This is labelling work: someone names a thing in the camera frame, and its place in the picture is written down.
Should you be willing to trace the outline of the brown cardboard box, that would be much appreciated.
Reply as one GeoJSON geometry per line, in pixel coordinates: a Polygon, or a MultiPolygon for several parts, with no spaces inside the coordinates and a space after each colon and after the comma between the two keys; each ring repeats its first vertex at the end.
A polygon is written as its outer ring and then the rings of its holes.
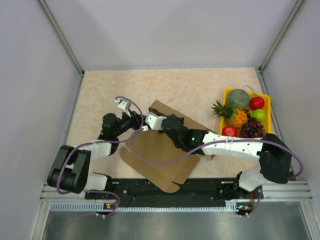
{"type": "Polygon", "coordinates": [[[202,157],[190,154],[177,162],[165,164],[183,156],[185,152],[176,148],[166,134],[157,130],[141,131],[131,143],[127,142],[118,149],[121,159],[149,182],[170,194],[180,189],[202,157]]]}

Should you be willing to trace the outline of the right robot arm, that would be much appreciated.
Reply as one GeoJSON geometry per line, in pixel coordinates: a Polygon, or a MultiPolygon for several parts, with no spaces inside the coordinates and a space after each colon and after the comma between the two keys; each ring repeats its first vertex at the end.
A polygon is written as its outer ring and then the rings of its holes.
{"type": "Polygon", "coordinates": [[[184,125],[184,119],[174,114],[162,120],[160,130],[176,148],[185,152],[229,156],[254,163],[250,169],[239,172],[223,194],[245,198],[261,185],[286,184],[289,181],[292,155],[272,133],[258,138],[223,136],[207,130],[189,129],[184,125]]]}

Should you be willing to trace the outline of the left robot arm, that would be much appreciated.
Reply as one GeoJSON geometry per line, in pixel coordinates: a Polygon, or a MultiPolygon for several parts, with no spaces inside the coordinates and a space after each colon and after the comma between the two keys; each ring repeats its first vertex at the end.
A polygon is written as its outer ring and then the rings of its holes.
{"type": "Polygon", "coordinates": [[[117,117],[107,113],[102,118],[102,129],[98,138],[79,146],[63,145],[59,148],[47,177],[47,185],[56,188],[60,194],[80,194],[86,190],[96,190],[102,198],[109,198],[114,191],[108,177],[99,173],[89,173],[91,160],[113,155],[120,143],[119,136],[126,131],[138,130],[145,126],[146,116],[135,111],[122,113],[117,117]]]}

